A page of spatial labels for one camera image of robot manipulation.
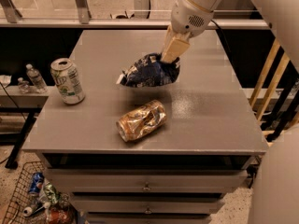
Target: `drawer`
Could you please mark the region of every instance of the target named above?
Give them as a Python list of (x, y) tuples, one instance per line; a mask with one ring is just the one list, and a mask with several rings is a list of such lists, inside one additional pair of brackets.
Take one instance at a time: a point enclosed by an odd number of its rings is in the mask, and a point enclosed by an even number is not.
[(246, 171), (97, 171), (48, 169), (45, 177), (66, 192), (233, 192)]
[(208, 224), (211, 217), (198, 215), (88, 214), (90, 224)]
[(78, 211), (135, 214), (213, 214), (224, 205), (217, 199), (193, 197), (150, 196), (72, 196), (71, 203)]

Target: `crumpled snack bag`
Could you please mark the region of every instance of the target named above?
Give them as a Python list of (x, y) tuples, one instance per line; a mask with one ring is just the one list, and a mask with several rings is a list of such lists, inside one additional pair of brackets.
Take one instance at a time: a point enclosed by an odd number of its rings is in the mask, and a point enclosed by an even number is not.
[(163, 63), (161, 54), (151, 53), (136, 61), (126, 71), (120, 84), (128, 87), (155, 87), (174, 83), (179, 74), (179, 57)]

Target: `water bottle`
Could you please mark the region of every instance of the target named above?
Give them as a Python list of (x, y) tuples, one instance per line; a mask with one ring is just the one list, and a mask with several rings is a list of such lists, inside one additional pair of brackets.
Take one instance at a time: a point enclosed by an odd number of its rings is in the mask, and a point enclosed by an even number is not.
[(31, 64), (26, 65), (27, 68), (27, 76), (30, 78), (31, 82), (36, 87), (36, 91), (38, 93), (44, 93), (47, 91), (47, 85), (45, 80), (40, 75), (39, 71), (35, 69)]
[(22, 77), (18, 78), (18, 87), (21, 93), (30, 93), (29, 81), (24, 80)]

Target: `wire basket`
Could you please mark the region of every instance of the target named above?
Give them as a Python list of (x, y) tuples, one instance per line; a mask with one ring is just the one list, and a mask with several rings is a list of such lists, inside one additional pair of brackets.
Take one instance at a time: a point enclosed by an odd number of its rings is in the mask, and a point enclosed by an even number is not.
[(31, 196), (28, 194), (32, 182), (32, 176), (36, 172), (43, 172), (44, 166), (40, 161), (26, 162), (22, 167), (19, 180), (12, 194), (3, 224), (22, 224), (30, 220), (23, 216), (23, 209), (30, 202)]

